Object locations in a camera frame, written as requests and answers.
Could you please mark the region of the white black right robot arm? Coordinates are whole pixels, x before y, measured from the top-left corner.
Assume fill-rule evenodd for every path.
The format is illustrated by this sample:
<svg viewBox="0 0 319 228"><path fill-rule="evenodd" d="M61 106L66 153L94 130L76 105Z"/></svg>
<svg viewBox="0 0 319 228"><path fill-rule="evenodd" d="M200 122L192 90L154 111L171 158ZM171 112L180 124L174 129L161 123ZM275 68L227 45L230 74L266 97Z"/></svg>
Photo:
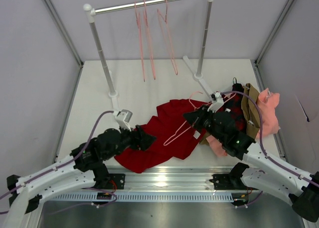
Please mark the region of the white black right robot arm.
<svg viewBox="0 0 319 228"><path fill-rule="evenodd" d="M311 174L267 153L261 142L239 131L228 112L214 113L203 105L185 113L184 119L197 131L205 130L226 153L240 160L239 171L232 169L234 184L269 193L289 204L302 218L319 219L319 174Z"/></svg>

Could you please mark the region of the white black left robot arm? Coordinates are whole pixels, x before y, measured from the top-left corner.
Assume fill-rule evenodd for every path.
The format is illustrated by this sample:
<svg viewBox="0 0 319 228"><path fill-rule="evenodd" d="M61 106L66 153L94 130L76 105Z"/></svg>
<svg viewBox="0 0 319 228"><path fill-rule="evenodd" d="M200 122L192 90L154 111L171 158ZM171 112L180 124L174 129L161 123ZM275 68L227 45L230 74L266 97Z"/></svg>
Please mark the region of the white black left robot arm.
<svg viewBox="0 0 319 228"><path fill-rule="evenodd" d="M146 151L156 141L156 137L147 134L141 126L133 130L107 129L97 137L89 139L59 162L34 174L7 178L7 187L12 205L22 190L28 190L26 213L38 208L40 203L68 191L94 188L106 189L111 175L105 161L122 154L131 148Z"/></svg>

